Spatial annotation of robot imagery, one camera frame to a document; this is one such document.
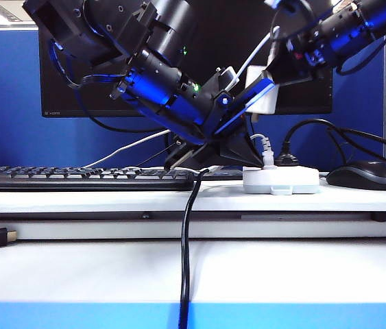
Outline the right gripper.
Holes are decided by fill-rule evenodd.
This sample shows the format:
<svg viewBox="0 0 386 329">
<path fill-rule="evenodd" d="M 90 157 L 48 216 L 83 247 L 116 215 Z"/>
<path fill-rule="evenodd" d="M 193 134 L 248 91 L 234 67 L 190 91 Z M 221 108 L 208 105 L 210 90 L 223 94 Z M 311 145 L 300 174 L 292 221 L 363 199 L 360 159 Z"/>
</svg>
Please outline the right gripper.
<svg viewBox="0 0 386 329">
<path fill-rule="evenodd" d="M 275 85 L 290 85 L 324 78 L 321 55 L 315 54 L 315 42 L 322 35 L 312 28 L 294 37 L 280 38 L 274 32 L 274 43 L 267 58 L 265 71 Z"/>
</svg>

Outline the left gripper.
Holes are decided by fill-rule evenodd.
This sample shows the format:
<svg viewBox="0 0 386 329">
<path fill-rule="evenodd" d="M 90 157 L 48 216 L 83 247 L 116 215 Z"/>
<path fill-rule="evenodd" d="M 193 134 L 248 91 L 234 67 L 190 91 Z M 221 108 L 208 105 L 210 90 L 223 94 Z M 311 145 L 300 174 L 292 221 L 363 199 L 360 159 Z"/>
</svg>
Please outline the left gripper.
<svg viewBox="0 0 386 329">
<path fill-rule="evenodd" d="M 195 145 L 184 137 L 182 144 L 170 151 L 164 167 L 200 169 L 214 165 L 254 168 L 273 166 L 272 147 L 264 142 L 263 151 L 256 150 L 244 114 L 248 108 L 276 89 L 268 77 L 258 77 L 235 98 L 231 98 L 225 91 L 218 94 L 213 101 L 210 116 L 200 126 L 205 140 Z"/>
</svg>

